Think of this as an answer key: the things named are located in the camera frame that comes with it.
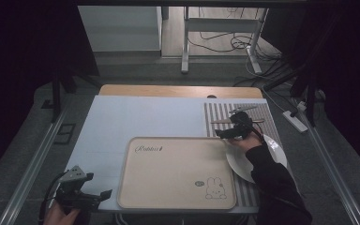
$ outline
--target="black sleeve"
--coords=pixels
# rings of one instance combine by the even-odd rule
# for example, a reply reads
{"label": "black sleeve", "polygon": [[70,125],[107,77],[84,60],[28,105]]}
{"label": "black sleeve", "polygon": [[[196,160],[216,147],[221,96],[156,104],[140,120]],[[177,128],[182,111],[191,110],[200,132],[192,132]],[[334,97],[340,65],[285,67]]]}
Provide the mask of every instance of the black sleeve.
{"label": "black sleeve", "polygon": [[273,160],[267,144],[250,149],[246,156],[253,164],[251,175],[260,190],[257,224],[311,224],[312,216],[293,178],[282,164]]}

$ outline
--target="cable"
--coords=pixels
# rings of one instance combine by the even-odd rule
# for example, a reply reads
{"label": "cable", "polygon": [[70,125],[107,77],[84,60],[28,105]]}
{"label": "cable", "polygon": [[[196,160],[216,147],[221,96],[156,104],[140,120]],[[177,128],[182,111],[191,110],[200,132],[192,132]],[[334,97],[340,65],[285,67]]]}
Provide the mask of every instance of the cable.
{"label": "cable", "polygon": [[259,123],[254,123],[254,124],[257,125],[257,127],[259,127],[259,130],[260,130],[262,136],[264,137],[263,129],[262,129],[262,127],[260,127]]}
{"label": "cable", "polygon": [[[240,40],[240,39],[238,39],[238,38],[248,38],[249,39],[249,42],[248,43],[246,43],[245,41],[242,41],[242,40]],[[231,40],[230,40],[230,42],[231,42],[231,45],[232,45],[232,47],[233,48],[237,48],[237,49],[245,49],[247,46],[249,46],[250,45],[250,41],[252,40],[252,37],[247,37],[247,36],[236,36],[235,35],[235,33],[233,33],[233,36],[232,36],[232,38],[231,38]],[[235,43],[237,43],[237,44],[239,44],[239,45],[243,45],[244,47],[242,47],[242,48],[239,48],[239,47],[235,47],[234,46],[234,44]]]}
{"label": "cable", "polygon": [[238,7],[235,8],[235,10],[232,10],[233,8],[232,7],[227,7],[227,11],[230,12],[230,15],[227,16],[227,18],[229,18],[232,14],[234,14],[234,17],[235,17],[235,12],[236,10],[238,10]]}
{"label": "cable", "polygon": [[249,68],[248,68],[248,61],[249,61],[249,60],[250,60],[250,56],[247,57],[247,61],[246,61],[247,72],[248,72],[250,75],[252,75],[252,76],[259,77],[259,78],[263,78],[263,79],[272,80],[272,79],[270,79],[270,78],[264,77],[263,75],[266,75],[266,76],[271,75],[271,74],[273,74],[275,71],[277,71],[278,68],[281,68],[281,67],[282,67],[282,66],[279,66],[279,67],[277,67],[276,69],[274,69],[274,71],[272,71],[272,72],[270,72],[270,73],[268,73],[268,72],[267,72],[268,70],[267,70],[266,72],[264,72],[264,73],[262,73],[262,74],[256,74],[256,73],[254,73],[254,72],[252,72],[252,71],[249,70]]}
{"label": "cable", "polygon": [[115,214],[115,221],[116,221],[116,224],[118,224],[118,225],[122,225],[122,223],[120,223],[120,222],[119,222],[119,220],[118,220],[118,216],[117,216],[117,214]]}
{"label": "cable", "polygon": [[239,17],[239,18],[241,18],[241,19],[242,19],[242,16],[244,15],[244,10],[245,10],[245,8],[243,7],[243,8],[242,8],[242,12],[241,12],[241,16]]}
{"label": "cable", "polygon": [[269,55],[263,51],[263,49],[260,47],[259,44],[257,44],[257,50],[259,50],[262,54],[259,54],[258,51],[256,51],[256,54],[259,55],[263,59],[268,59],[268,60],[283,59],[281,52],[277,52],[273,55]]}
{"label": "cable", "polygon": [[204,17],[203,7],[198,7],[198,16],[199,16],[199,17],[201,17],[201,12],[202,12],[203,17]]}
{"label": "cable", "polygon": [[120,219],[125,225],[128,225],[128,223],[122,218],[122,214],[119,214],[119,219]]}
{"label": "cable", "polygon": [[249,60],[249,56],[247,57],[247,65],[246,65],[247,72],[249,72],[250,75],[253,75],[253,76],[259,77],[259,78],[263,78],[263,79],[266,79],[266,80],[274,80],[274,78],[264,77],[263,75],[267,75],[267,76],[268,76],[268,75],[272,75],[272,74],[274,74],[275,71],[277,71],[278,69],[280,69],[280,68],[284,67],[285,65],[287,65],[287,64],[282,64],[281,66],[279,66],[279,67],[277,67],[276,69],[274,69],[274,71],[270,72],[269,74],[262,74],[262,75],[260,75],[260,74],[255,74],[254,72],[252,72],[252,71],[249,70],[249,68],[248,68],[248,60]]}
{"label": "cable", "polygon": [[268,96],[268,98],[269,98],[278,108],[280,108],[283,112],[286,112],[284,109],[282,109],[282,107],[280,107],[280,106],[270,97],[270,95],[267,94],[267,92],[265,92],[265,90],[264,90],[264,85],[262,86],[261,90]]}
{"label": "cable", "polygon": [[225,33],[225,34],[221,34],[221,35],[217,35],[217,36],[212,36],[212,37],[203,37],[203,33],[200,32],[200,36],[202,39],[205,39],[205,40],[208,40],[208,39],[213,39],[213,38],[218,38],[218,37],[221,37],[221,36],[226,36],[226,35],[230,35],[230,34],[233,34],[233,32],[230,32],[230,33]]}
{"label": "cable", "polygon": [[270,72],[270,70],[274,67],[274,65],[275,65],[278,61],[279,61],[279,60],[277,60],[276,62],[274,62],[274,63],[270,66],[269,69],[267,69],[264,73],[259,74],[259,75],[258,75],[258,74],[254,74],[253,72],[249,71],[249,70],[248,70],[248,65],[246,65],[247,71],[248,71],[251,75],[253,75],[253,76],[255,76],[255,77],[254,77],[254,78],[246,78],[246,79],[244,79],[244,80],[242,80],[242,81],[240,81],[240,82],[236,82],[236,83],[233,84],[232,86],[235,87],[235,86],[238,85],[239,83],[243,83],[243,82],[247,82],[247,81],[251,81],[251,80],[256,80],[255,82],[257,82],[258,79],[261,79],[261,78],[266,79],[266,77],[263,77],[264,75],[270,76],[270,75],[274,74],[274,72],[276,72],[279,68],[281,68],[281,67],[284,66],[284,65],[281,65],[281,66],[277,67],[276,69],[274,69],[274,71]]}
{"label": "cable", "polygon": [[203,46],[203,45],[199,45],[199,44],[195,44],[193,43],[190,39],[188,39],[188,42],[191,43],[192,45],[195,45],[195,46],[198,46],[198,47],[201,47],[201,48],[205,48],[207,50],[210,50],[210,51],[213,51],[213,52],[216,52],[216,53],[229,53],[229,52],[232,52],[236,49],[231,49],[231,50],[214,50],[214,49],[211,49],[211,48],[208,48],[206,46]]}
{"label": "cable", "polygon": [[256,9],[255,19],[257,18],[257,14],[259,13],[259,7]]}
{"label": "cable", "polygon": [[277,94],[279,97],[282,97],[283,99],[285,99],[294,109],[295,109],[295,112],[292,112],[294,114],[297,114],[299,112],[299,110],[297,109],[297,107],[295,107],[287,98],[285,98],[284,96],[280,95],[278,92],[276,91],[272,91],[274,92],[275,94]]}
{"label": "cable", "polygon": [[248,222],[249,222],[249,215],[243,215],[235,222],[235,224],[236,225],[238,225],[238,224],[248,224]]}
{"label": "cable", "polygon": [[51,184],[49,185],[48,190],[45,193],[45,198],[43,199],[43,201],[39,207],[39,221],[37,222],[39,225],[42,225],[45,220],[46,202],[49,200],[49,196],[51,195],[51,190],[52,190],[53,185],[56,183],[56,181],[58,179],[60,179],[60,177],[62,177],[66,173],[67,172],[60,172],[58,175],[56,175],[54,177]]}

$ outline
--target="metal frame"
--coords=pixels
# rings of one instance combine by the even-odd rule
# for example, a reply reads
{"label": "metal frame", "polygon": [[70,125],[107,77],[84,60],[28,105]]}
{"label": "metal frame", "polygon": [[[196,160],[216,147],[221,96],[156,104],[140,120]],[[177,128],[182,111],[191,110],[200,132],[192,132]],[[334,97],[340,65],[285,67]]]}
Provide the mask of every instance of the metal frame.
{"label": "metal frame", "polygon": [[360,206],[341,176],[341,173],[338,171],[338,167],[330,156],[323,139],[318,133],[318,130],[309,123],[307,117],[303,113],[300,113],[300,117],[309,129],[308,136],[312,140],[314,147],[317,150],[317,154],[321,158],[322,164],[326,169],[337,194],[340,196],[352,224],[360,225]]}
{"label": "metal frame", "polygon": [[20,210],[23,207],[25,199],[34,184],[35,179],[37,178],[40,167],[42,166],[45,157],[48,155],[48,152],[53,144],[54,137],[66,117],[68,109],[70,108],[70,103],[71,97],[65,100],[65,107],[58,115],[57,121],[49,126],[49,129],[40,143],[39,148],[31,159],[31,162],[28,164],[20,183],[17,185],[13,195],[8,201],[7,207],[0,217],[0,224],[14,224]]}
{"label": "metal frame", "polygon": [[129,7],[331,8],[338,2],[339,0],[76,0],[75,3],[78,6]]}
{"label": "metal frame", "polygon": [[255,73],[262,73],[259,63],[256,59],[256,45],[260,33],[263,29],[267,8],[264,8],[262,15],[258,20],[250,19],[209,19],[209,18],[189,18],[188,7],[184,12],[184,42],[181,62],[181,72],[188,73],[188,32],[237,32],[252,33],[250,46],[247,46],[247,55],[253,66]]}

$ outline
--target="wooden tray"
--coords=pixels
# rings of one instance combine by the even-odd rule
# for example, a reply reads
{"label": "wooden tray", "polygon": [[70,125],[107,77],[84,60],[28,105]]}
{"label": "wooden tray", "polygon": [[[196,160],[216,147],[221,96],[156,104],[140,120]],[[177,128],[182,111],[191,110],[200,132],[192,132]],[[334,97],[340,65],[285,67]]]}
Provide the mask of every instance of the wooden tray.
{"label": "wooden tray", "polygon": [[236,195],[218,138],[133,138],[117,200],[124,208],[230,209]]}

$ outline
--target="power strip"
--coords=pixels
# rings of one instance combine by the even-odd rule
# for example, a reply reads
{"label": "power strip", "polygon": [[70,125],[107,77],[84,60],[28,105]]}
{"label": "power strip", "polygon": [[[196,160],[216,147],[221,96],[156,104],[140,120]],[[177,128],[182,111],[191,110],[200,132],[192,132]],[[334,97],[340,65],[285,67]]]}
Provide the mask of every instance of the power strip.
{"label": "power strip", "polygon": [[297,129],[299,130],[300,133],[304,133],[308,130],[308,128],[299,120],[296,118],[296,116],[291,117],[291,112],[290,111],[286,111],[283,113],[283,116],[285,116],[285,118],[291,122],[291,124]]}

